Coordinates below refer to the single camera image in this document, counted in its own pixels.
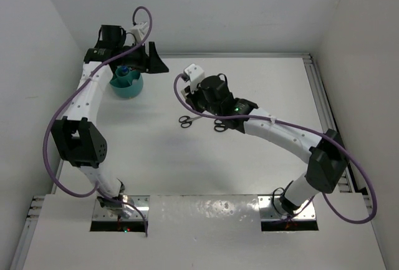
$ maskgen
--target white bracket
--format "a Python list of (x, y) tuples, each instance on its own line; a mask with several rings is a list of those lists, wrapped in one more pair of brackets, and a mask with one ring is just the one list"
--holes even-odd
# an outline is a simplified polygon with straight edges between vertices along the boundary
[(205, 71), (200, 66), (191, 64), (183, 72), (190, 78), (190, 91), (194, 93), (197, 90), (198, 84), (205, 79)]
[(130, 32), (135, 36), (136, 42), (141, 42), (147, 34), (148, 28), (147, 22), (139, 22), (130, 29)]

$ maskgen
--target black joint housing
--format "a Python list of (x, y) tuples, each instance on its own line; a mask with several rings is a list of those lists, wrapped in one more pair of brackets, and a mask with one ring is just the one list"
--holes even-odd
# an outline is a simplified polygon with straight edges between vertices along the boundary
[[(253, 109), (258, 106), (246, 99), (234, 98), (230, 92), (226, 76), (225, 80), (220, 78), (220, 75), (211, 75), (202, 80), (199, 84), (198, 90), (193, 94), (190, 92), (190, 87), (185, 89), (186, 103), (198, 112), (209, 113), (217, 116), (232, 116), (232, 115), (248, 115)], [(222, 120), (222, 124), (226, 127), (245, 133), (244, 122), (248, 118), (236, 118), (229, 120)]]
[[(86, 52), (84, 62), (104, 62), (109, 58), (132, 49), (135, 46), (133, 44), (131, 46), (125, 46), (125, 42), (126, 31), (121, 26), (101, 25), (99, 39), (97, 40), (95, 47)], [(121, 65), (147, 74), (169, 72), (169, 68), (163, 63), (158, 55), (153, 41), (148, 43), (148, 55), (145, 51), (145, 45), (142, 45), (128, 55), (116, 59), (109, 64), (113, 73), (115, 73), (118, 66)]]
[(300, 208), (300, 206), (296, 206), (286, 199), (284, 195), (281, 195), (279, 200), (281, 202), (281, 208), (286, 211), (288, 215), (294, 215), (294, 212)]
[(61, 159), (72, 166), (98, 168), (107, 155), (107, 142), (92, 122), (87, 118), (56, 120), (51, 134)]
[[(328, 129), (325, 134), (343, 146), (338, 132)], [(348, 166), (348, 160), (335, 145), (324, 139), (310, 150), (312, 155), (306, 172), (307, 182), (317, 191), (332, 193)]]

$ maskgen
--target blue object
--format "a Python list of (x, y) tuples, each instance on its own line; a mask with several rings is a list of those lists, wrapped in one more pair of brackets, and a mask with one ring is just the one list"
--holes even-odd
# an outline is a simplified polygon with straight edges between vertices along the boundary
[(136, 97), (143, 89), (143, 76), (137, 70), (132, 70), (127, 66), (120, 66), (110, 81), (113, 91), (119, 97), (131, 99)]

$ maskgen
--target white wall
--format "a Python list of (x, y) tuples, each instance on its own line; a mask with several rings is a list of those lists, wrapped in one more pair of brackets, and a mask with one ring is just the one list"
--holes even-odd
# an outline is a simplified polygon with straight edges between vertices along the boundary
[(50, 190), (42, 136), (75, 88), (84, 53), (50, 0), (0, 7), (0, 269), (8, 269), (32, 196)]
[(341, 0), (318, 55), (344, 142), (374, 183), (374, 228), (388, 269), (399, 269), (399, 4)]
[(131, 26), (132, 10), (154, 15), (160, 52), (312, 51), (338, 0), (52, 0), (81, 49), (101, 23)]

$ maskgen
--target white panel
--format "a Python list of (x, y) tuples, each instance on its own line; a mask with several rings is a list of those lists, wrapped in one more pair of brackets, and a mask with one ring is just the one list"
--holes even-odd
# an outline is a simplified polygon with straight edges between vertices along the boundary
[(293, 155), (300, 158), (304, 163), (308, 164), (312, 154), (310, 148), (316, 147), (321, 137), (310, 133), (305, 134), (305, 131), (297, 128), (290, 128), (285, 125), (273, 123), (273, 120), (279, 119), (279, 117), (270, 114), (263, 108), (252, 110), (250, 115), (269, 117), (272, 121), (249, 119), (247, 122), (244, 122), (246, 134), (257, 136), (272, 142), (278, 147), (285, 148)]
[[(0, 269), (8, 269), (32, 197), (50, 190), (42, 138), (79, 80), (83, 53), (50, 0), (0, 7)], [(55, 147), (49, 156), (56, 167)]]
[(320, 42), (339, 0), (52, 1), (85, 50), (101, 24), (128, 29), (132, 10), (146, 5), (162, 52), (303, 52)]
[(341, 0), (319, 53), (344, 142), (377, 192), (374, 225), (388, 269), (399, 269), (398, 24), (398, 0)]
[(101, 64), (101, 62), (89, 62), (83, 65), (83, 74), (80, 78), (79, 89), (87, 80), (89, 84), (77, 95), (70, 103), (63, 117), (68, 120), (81, 121), (87, 118), (87, 121), (97, 124), (97, 115), (102, 101), (102, 95), (113, 77), (113, 72), (109, 65), (101, 67), (95, 76), (90, 78), (90, 74)]
[[(127, 194), (265, 194), (287, 186), (307, 169), (299, 158), (261, 138), (233, 130), (215, 132), (209, 119), (181, 128), (179, 117), (190, 113), (173, 93), (177, 74), (195, 63), (206, 75), (225, 73), (234, 96), (281, 119), (321, 130), (301, 58), (164, 61), (170, 73), (144, 75), (137, 98), (121, 100), (108, 88), (100, 105), (98, 129), (108, 144), (101, 167), (114, 172)], [(69, 163), (64, 163), (60, 178), (77, 192), (92, 188)]]
[[(47, 195), (24, 270), (384, 270), (370, 224), (338, 219), (321, 196), (319, 231), (261, 232), (257, 196), (151, 196), (149, 235), (90, 232), (94, 199)], [(351, 218), (360, 194), (334, 194)]]

